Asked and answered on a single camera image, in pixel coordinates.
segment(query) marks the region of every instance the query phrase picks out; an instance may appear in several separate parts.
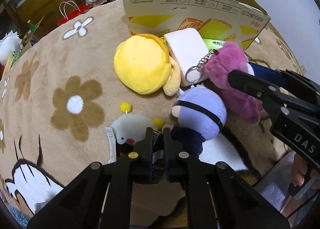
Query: yellow bolt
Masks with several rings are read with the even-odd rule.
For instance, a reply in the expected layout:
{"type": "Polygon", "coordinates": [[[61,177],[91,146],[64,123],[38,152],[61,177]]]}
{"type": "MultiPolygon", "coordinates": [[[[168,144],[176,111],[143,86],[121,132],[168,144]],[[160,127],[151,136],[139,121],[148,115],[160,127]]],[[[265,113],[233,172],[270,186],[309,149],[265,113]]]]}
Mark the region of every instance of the yellow bolt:
{"type": "Polygon", "coordinates": [[[129,156],[130,159],[135,159],[135,158],[137,158],[139,156],[139,154],[136,153],[136,152],[130,152],[128,154],[128,156],[129,156]]]}

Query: key ring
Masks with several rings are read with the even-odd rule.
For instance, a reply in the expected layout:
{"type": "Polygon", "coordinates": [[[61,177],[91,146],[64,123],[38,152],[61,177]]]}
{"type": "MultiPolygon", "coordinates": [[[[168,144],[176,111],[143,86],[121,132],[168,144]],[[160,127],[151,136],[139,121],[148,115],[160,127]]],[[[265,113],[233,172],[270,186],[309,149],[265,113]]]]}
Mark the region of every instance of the key ring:
{"type": "Polygon", "coordinates": [[[209,50],[209,53],[206,56],[204,56],[196,66],[192,66],[187,70],[186,74],[184,75],[187,82],[197,83],[198,81],[200,81],[202,79],[204,65],[208,62],[208,60],[210,59],[210,57],[213,53],[217,55],[219,52],[216,49],[209,50]],[[194,69],[197,69],[200,72],[200,77],[197,80],[190,81],[190,80],[188,80],[187,76],[194,69]]]}

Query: doll hand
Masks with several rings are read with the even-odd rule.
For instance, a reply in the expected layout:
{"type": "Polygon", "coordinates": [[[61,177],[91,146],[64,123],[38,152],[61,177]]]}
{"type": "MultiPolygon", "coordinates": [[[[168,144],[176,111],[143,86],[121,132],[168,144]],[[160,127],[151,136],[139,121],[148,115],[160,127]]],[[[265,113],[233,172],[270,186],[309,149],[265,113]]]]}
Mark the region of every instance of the doll hand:
{"type": "MultiPolygon", "coordinates": [[[[294,186],[302,186],[304,183],[304,175],[306,175],[308,171],[308,164],[307,162],[299,155],[296,153],[294,156],[294,161],[291,167],[291,181],[294,186]]],[[[313,169],[311,171],[311,177],[318,178],[313,185],[311,186],[311,189],[319,189],[320,188],[320,174],[313,169]]]]}
{"type": "Polygon", "coordinates": [[[171,124],[165,124],[165,125],[162,127],[162,132],[163,132],[163,130],[164,130],[165,128],[170,128],[170,131],[172,131],[173,125],[171,125],[171,124]]]}

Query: screw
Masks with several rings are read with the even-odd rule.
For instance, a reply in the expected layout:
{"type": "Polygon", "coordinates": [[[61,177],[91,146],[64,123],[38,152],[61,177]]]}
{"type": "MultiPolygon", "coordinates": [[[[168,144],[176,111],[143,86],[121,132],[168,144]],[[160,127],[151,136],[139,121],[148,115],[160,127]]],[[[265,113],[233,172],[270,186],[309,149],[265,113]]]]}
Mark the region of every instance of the screw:
{"type": "Polygon", "coordinates": [[[101,163],[100,162],[93,162],[90,165],[90,168],[92,168],[93,170],[97,170],[98,168],[100,168],[101,163]]]}
{"type": "Polygon", "coordinates": [[[225,162],[217,162],[216,166],[220,169],[225,169],[226,167],[228,167],[228,164],[226,164],[225,162]]]}
{"type": "Polygon", "coordinates": [[[137,153],[137,152],[130,152],[129,154],[128,154],[128,157],[130,158],[130,159],[135,159],[135,158],[137,158],[139,156],[139,154],[137,153]]]}
{"type": "Polygon", "coordinates": [[[269,86],[268,89],[272,90],[272,91],[276,91],[277,89],[273,86],[269,86]]]}
{"type": "Polygon", "coordinates": [[[290,114],[289,109],[286,108],[286,107],[280,107],[280,110],[281,110],[281,112],[284,113],[286,116],[287,116],[288,114],[290,114]]]}
{"type": "Polygon", "coordinates": [[[189,154],[187,152],[180,152],[179,157],[182,159],[186,159],[189,157],[189,154]]]}

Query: red paper bag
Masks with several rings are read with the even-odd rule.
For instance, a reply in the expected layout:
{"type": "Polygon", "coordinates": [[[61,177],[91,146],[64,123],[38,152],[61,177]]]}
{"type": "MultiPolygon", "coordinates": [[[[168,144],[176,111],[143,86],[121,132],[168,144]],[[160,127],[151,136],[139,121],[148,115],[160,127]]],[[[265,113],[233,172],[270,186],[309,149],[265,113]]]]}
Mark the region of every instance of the red paper bag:
{"type": "Polygon", "coordinates": [[[79,15],[84,14],[84,11],[90,9],[90,6],[80,5],[80,6],[78,7],[77,4],[76,4],[74,1],[68,1],[68,2],[62,2],[62,3],[60,4],[60,6],[59,6],[59,9],[60,9],[60,13],[62,14],[63,18],[62,18],[59,22],[57,22],[57,25],[58,25],[58,26],[66,23],[66,22],[68,22],[69,20],[71,20],[71,19],[73,19],[73,18],[75,18],[75,17],[77,17],[77,16],[79,16],[79,15]],[[62,12],[62,10],[61,10],[61,5],[62,5],[63,3],[64,3],[64,6],[63,6],[63,12],[64,12],[64,14],[63,14],[63,12],[62,12]],[[73,10],[73,11],[72,11],[71,13],[69,13],[68,15],[66,14],[66,5],[67,5],[67,4],[70,5],[70,6],[72,6],[73,8],[75,8],[75,10],[73,10]]]}

